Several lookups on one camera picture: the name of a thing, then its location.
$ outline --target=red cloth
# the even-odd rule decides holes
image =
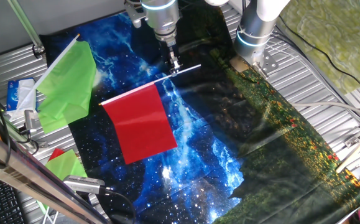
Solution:
[[[64,151],[62,151],[61,149],[54,149],[53,154],[50,156],[50,158],[48,159],[48,161],[61,156],[64,153]]]
[[[130,164],[177,147],[159,92],[153,83],[103,103]]]

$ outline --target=galaxy print fabric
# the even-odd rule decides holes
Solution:
[[[313,127],[255,71],[229,67],[220,9],[181,12],[180,61],[201,68],[156,83],[178,147],[129,165],[98,103],[166,75],[152,29],[122,13],[42,37],[48,63],[77,33],[96,62],[90,113],[69,125],[88,176],[128,197],[136,223],[335,223],[357,208],[359,182],[335,173]],[[98,199],[114,223],[132,222],[126,201]]]
[[[122,13],[43,38],[49,49],[48,58],[54,59],[79,33],[79,40],[90,44],[97,64],[90,114],[70,125],[84,167],[90,177],[103,179],[107,186],[129,197],[139,220],[211,223],[240,201],[229,196],[243,181],[241,162],[236,159],[235,145],[217,138],[209,125],[211,121],[184,100],[183,95],[192,99],[194,93],[174,84],[178,80],[185,85],[184,79],[192,75],[156,84],[178,147],[128,166],[114,126],[98,106],[166,75],[133,52],[131,30],[129,17]],[[208,108],[202,108],[202,113],[208,114]],[[109,216],[129,213],[120,198],[100,199]]]

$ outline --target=white stick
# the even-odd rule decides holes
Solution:
[[[184,72],[187,72],[187,71],[189,71],[189,70],[192,70],[192,69],[194,69],[194,68],[198,68],[198,67],[200,67],[200,66],[201,66],[201,65],[199,64],[199,65],[195,65],[195,66],[193,66],[193,67],[190,67],[190,68],[181,70],[181,71],[179,71],[179,72],[177,73],[177,75],[179,75],[179,74],[181,74],[181,73],[184,73]],[[141,89],[143,89],[143,88],[146,88],[146,87],[148,87],[148,86],[151,86],[151,85],[153,85],[153,84],[155,84],[155,83],[157,83],[157,82],[160,82],[160,81],[165,80],[165,79],[167,79],[167,78],[171,78],[172,76],[173,76],[173,75],[167,75],[166,77],[162,77],[162,78],[160,78],[160,79],[158,79],[158,80],[155,80],[155,81],[152,81],[152,82],[143,84],[142,86],[139,86],[139,87],[137,87],[137,88],[135,88],[135,89],[133,89],[133,90],[127,91],[127,92],[125,92],[125,93],[122,93],[122,94],[120,94],[119,96],[115,96],[114,98],[110,98],[109,100],[105,100],[104,102],[100,103],[100,105],[105,105],[105,104],[107,104],[107,103],[110,103],[110,102],[112,102],[112,101],[115,101],[115,100],[117,100],[117,99],[120,99],[120,98],[122,98],[122,97],[124,97],[124,96],[127,96],[127,95],[131,94],[131,93],[137,92],[137,91],[139,91],[139,90],[141,90]]]
[[[33,86],[33,88],[29,91],[29,93],[25,96],[24,100],[22,100],[22,102],[19,104],[19,106],[17,106],[17,109],[15,110],[14,114],[11,116],[10,121],[13,120],[13,118],[16,117],[16,115],[19,112],[19,108],[21,108],[26,99],[28,99],[28,97],[31,95],[31,93],[33,91],[36,90],[37,87],[39,87],[39,85],[42,83],[43,80],[45,80],[45,78],[47,77],[47,75],[49,75],[49,73],[54,69],[54,67],[57,65],[57,63],[63,58],[63,56],[69,51],[69,49],[76,43],[76,39],[80,36],[80,34],[76,35],[76,37],[69,43],[69,45],[65,48],[65,50],[63,50],[63,52],[57,57],[57,59],[54,60],[54,62],[50,65],[50,67],[44,72],[44,74],[41,76],[41,78],[37,81],[37,83],[35,83],[35,85]]]
[[[352,163],[352,161],[355,160],[359,152],[360,152],[360,143],[358,144],[357,149],[337,167],[336,172],[340,173],[348,164]]]

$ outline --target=metal grating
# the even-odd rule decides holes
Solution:
[[[227,23],[228,32],[234,39],[241,15],[229,4],[221,6],[221,10]],[[324,75],[321,75],[322,73],[319,73],[289,44],[271,37],[266,49],[279,64],[278,70],[268,74],[268,82],[287,101],[292,103],[342,102],[339,95],[328,87],[327,82],[324,81]],[[360,108],[360,88],[347,94],[346,97],[352,105]],[[341,160],[354,149],[348,149],[344,144],[345,140],[360,131],[360,122],[353,113],[336,106],[297,109],[322,135]],[[358,158],[347,168],[360,180],[360,153]]]

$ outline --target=green cloth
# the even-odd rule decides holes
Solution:
[[[45,166],[60,180],[63,180],[68,175],[87,177],[85,168],[83,168],[82,164],[80,164],[80,161],[72,149],[62,154],[61,156],[48,161]]]
[[[37,88],[47,98],[39,106],[44,133],[88,115],[96,64],[87,42],[76,42]]]
[[[292,30],[326,52],[338,68],[360,80],[360,0],[291,0],[281,15]],[[340,91],[349,93],[360,87],[336,71],[323,54],[291,34],[280,19],[277,24]]]

